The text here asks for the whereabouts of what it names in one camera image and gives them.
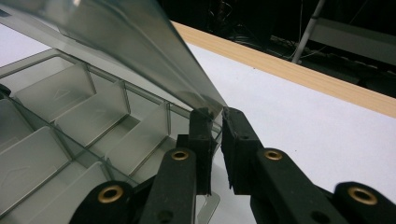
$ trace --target wooden edge strip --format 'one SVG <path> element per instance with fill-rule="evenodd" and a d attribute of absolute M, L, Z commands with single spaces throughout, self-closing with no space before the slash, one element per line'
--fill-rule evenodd
<path fill-rule="evenodd" d="M 387 95 L 326 76 L 314 70 L 286 62 L 176 22 L 173 24 L 187 43 L 210 50 L 309 89 L 320 91 L 354 105 L 396 118 L 396 99 Z"/>

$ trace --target brass insert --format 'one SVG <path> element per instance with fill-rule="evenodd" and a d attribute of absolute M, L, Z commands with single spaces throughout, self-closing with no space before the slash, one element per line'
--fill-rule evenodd
<path fill-rule="evenodd" d="M 375 195 L 367 189 L 350 187 L 347 190 L 347 193 L 349 194 L 350 197 L 352 197 L 354 200 L 360 203 L 364 203 L 367 205 L 374 205 L 378 203 L 378 199 L 375 197 Z"/>
<path fill-rule="evenodd" d="M 271 161 L 279 161 L 282 159 L 282 154 L 273 150 L 265 151 L 264 156 Z"/>
<path fill-rule="evenodd" d="M 189 153 L 186 151 L 176 151 L 172 153 L 172 159 L 175 161 L 184 161 L 189 157 Z"/>
<path fill-rule="evenodd" d="M 113 185 L 102 189 L 98 195 L 100 203 L 113 203 L 123 194 L 123 189 L 118 185 Z"/>

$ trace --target clear plastic organizer box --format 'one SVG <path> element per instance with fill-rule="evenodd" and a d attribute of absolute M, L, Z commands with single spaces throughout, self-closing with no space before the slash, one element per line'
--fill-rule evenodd
<path fill-rule="evenodd" d="M 95 186 L 154 176 L 189 131 L 188 110 L 56 49 L 0 83 L 0 223 L 67 223 Z"/>

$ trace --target clear plastic lid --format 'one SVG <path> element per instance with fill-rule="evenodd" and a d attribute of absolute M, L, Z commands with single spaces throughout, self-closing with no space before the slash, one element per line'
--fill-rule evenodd
<path fill-rule="evenodd" d="M 99 49 L 192 108 L 216 117 L 219 92 L 166 18 L 156 0 L 0 0 L 64 29 Z"/>

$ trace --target white table surface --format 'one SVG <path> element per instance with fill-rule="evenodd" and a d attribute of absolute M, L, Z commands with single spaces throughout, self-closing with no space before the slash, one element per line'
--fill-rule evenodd
<path fill-rule="evenodd" d="M 356 181 L 396 202 L 396 119 L 189 47 L 228 106 L 246 114 L 265 147 L 288 153 L 324 189 Z M 0 25 L 0 67 L 47 48 Z M 212 189 L 221 202 L 211 223 L 255 223 L 249 197 L 228 189 L 220 150 Z"/>

